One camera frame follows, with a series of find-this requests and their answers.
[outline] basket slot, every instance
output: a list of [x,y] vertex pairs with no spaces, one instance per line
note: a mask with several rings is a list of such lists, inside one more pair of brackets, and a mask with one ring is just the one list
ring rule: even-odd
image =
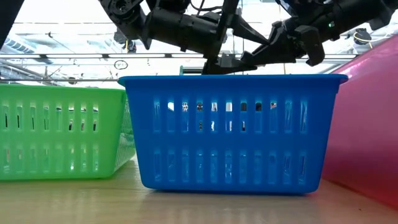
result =
[[68,120],[69,120],[69,125],[68,125],[68,130],[73,131],[74,128],[74,121],[75,121],[75,107],[73,105],[68,107]]
[[58,105],[55,109],[55,126],[57,131],[62,130],[62,106]]
[[218,104],[216,101],[211,102],[211,113],[210,113],[210,129],[211,132],[216,133],[218,130]]
[[245,184],[248,178],[248,157],[246,151],[239,154],[239,183]]
[[256,110],[254,112],[254,131],[262,133],[262,104],[260,101],[256,102]]
[[174,103],[174,116],[173,120],[173,132],[180,134],[182,132],[182,99],[181,96],[173,97]]
[[167,131],[175,131],[175,111],[174,102],[172,100],[169,100],[167,103]]
[[196,126],[197,126],[197,132],[202,132],[203,131],[203,102],[198,101],[197,102],[197,113],[196,113]]
[[37,172],[37,160],[37,149],[35,147],[32,147],[29,152],[29,170],[33,173]]
[[98,146],[93,147],[93,171],[98,172],[100,168],[100,150]]
[[42,149],[42,170],[43,172],[50,172],[50,154],[49,149]]
[[182,112],[181,112],[181,131],[183,133],[188,132],[188,124],[189,124],[189,113],[188,113],[188,101],[183,100],[182,102]]
[[24,170],[24,155],[21,146],[17,150],[16,171],[22,172]]
[[3,106],[3,113],[4,113],[4,126],[2,127],[3,129],[8,129],[8,122],[9,122],[9,116],[8,116],[8,106]]
[[162,180],[162,155],[160,149],[156,149],[154,153],[154,173],[155,181],[160,182]]
[[262,154],[260,150],[254,152],[254,184],[262,182]]
[[197,150],[197,154],[196,154],[196,183],[198,184],[202,184],[204,182],[204,170],[203,170],[203,150],[199,149]]
[[282,181],[284,184],[291,183],[291,172],[292,172],[292,157],[290,154],[286,153],[284,156],[284,173]]
[[64,165],[64,152],[63,152],[63,148],[62,148],[62,146],[60,145],[60,144],[58,144],[56,147],[55,147],[55,150],[56,150],[56,152],[55,153],[53,153],[53,155],[55,156],[55,161],[56,161],[56,163],[55,163],[55,171],[56,172],[58,172],[58,173],[61,173],[61,172],[63,172],[64,171],[64,169],[63,169],[63,165]]
[[93,121],[93,131],[96,132],[97,131],[97,120]]
[[8,173],[10,171],[10,149],[5,148],[2,153],[4,155],[2,171]]
[[87,148],[85,145],[80,147],[80,171],[87,171]]
[[271,100],[270,111],[269,111],[269,131],[271,133],[276,133],[277,126],[278,126],[277,101]]
[[246,132],[248,123],[248,104],[244,101],[241,103],[241,116],[240,116],[240,124],[241,124],[241,132]]
[[232,152],[225,151],[225,183],[232,184]]
[[160,132],[161,133],[167,133],[167,128],[169,122],[167,121],[167,115],[168,115],[168,102],[169,99],[166,97],[159,97],[160,101],[160,116],[159,116],[159,122],[160,122]]
[[301,101],[301,110],[300,110],[300,132],[307,132],[307,110],[308,105],[306,101]]
[[215,133],[216,134],[223,134],[226,132],[226,113],[225,113],[225,99],[220,97],[217,99],[217,112],[216,112],[216,120],[215,120]]
[[84,113],[81,110],[81,104],[75,102],[74,104],[75,107],[75,117],[73,119],[73,125],[75,126],[73,129],[74,131],[79,131],[81,132],[81,114]]
[[232,119],[233,119],[232,102],[226,102],[225,103],[225,131],[227,133],[232,132]]
[[161,116],[161,110],[160,110],[160,102],[158,100],[154,101],[154,131],[155,132],[160,132],[160,116]]
[[182,150],[182,182],[188,183],[189,182],[189,151],[188,149]]
[[268,158],[268,184],[276,184],[277,178],[277,157],[276,153],[272,152]]
[[291,100],[285,102],[285,133],[292,132],[293,103]]
[[210,182],[216,184],[218,181],[218,152],[212,150],[210,154]]
[[35,122],[36,122],[36,107],[34,107],[34,106],[30,107],[30,117],[32,119],[32,126],[30,127],[30,129],[32,131],[34,131],[35,127],[36,127],[36,125],[35,125]]
[[87,108],[86,105],[81,105],[80,109],[80,129],[81,131],[85,131],[86,129],[86,119],[87,119]]
[[75,170],[75,148],[73,146],[69,147],[69,169],[70,171]]
[[306,163],[307,163],[307,157],[304,153],[301,153],[298,165],[298,184],[300,185],[305,185]]
[[43,122],[44,122],[44,131],[48,131],[50,129],[49,124],[49,108],[48,106],[43,107]]
[[17,128],[22,129],[22,107],[17,107]]
[[176,171],[175,150],[169,149],[167,153],[167,177],[169,182],[175,182]]

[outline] wooden table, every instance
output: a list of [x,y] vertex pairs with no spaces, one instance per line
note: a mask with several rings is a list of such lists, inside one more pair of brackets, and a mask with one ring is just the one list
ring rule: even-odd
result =
[[0,183],[0,223],[397,224],[398,212],[326,181],[304,197],[156,192],[130,161],[108,180]]

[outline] pink plastic bin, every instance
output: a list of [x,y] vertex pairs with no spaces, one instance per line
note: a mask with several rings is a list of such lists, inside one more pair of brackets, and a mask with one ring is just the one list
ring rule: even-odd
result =
[[334,73],[336,97],[323,177],[398,208],[398,36]]

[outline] basket rim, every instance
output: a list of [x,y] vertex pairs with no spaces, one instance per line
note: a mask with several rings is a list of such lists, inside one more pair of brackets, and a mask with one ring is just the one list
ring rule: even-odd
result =
[[33,85],[10,85],[5,83],[0,83],[0,88],[25,88],[25,89],[53,89],[53,90],[84,90],[84,91],[113,91],[113,92],[123,92],[125,90],[117,88],[90,88],[90,87],[74,87],[74,86],[33,86]]
[[126,81],[133,80],[340,80],[340,84],[348,81],[347,75],[342,74],[300,74],[300,75],[165,75],[165,76],[126,76],[121,77],[118,83],[126,86]]

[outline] black robotic arm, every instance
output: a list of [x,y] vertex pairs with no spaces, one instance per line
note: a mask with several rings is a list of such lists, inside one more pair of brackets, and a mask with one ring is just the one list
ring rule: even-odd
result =
[[[226,74],[255,70],[270,63],[294,63],[308,55],[307,63],[318,65],[325,58],[322,43],[364,22],[372,29],[388,25],[398,0],[275,0],[290,15],[272,25],[269,39],[254,30],[238,9],[239,0],[224,0],[221,13],[184,14],[190,0],[99,0],[104,10],[128,39],[140,39],[149,49],[152,39],[192,50],[207,59],[202,74]],[[242,57],[219,57],[226,30],[261,44]]]

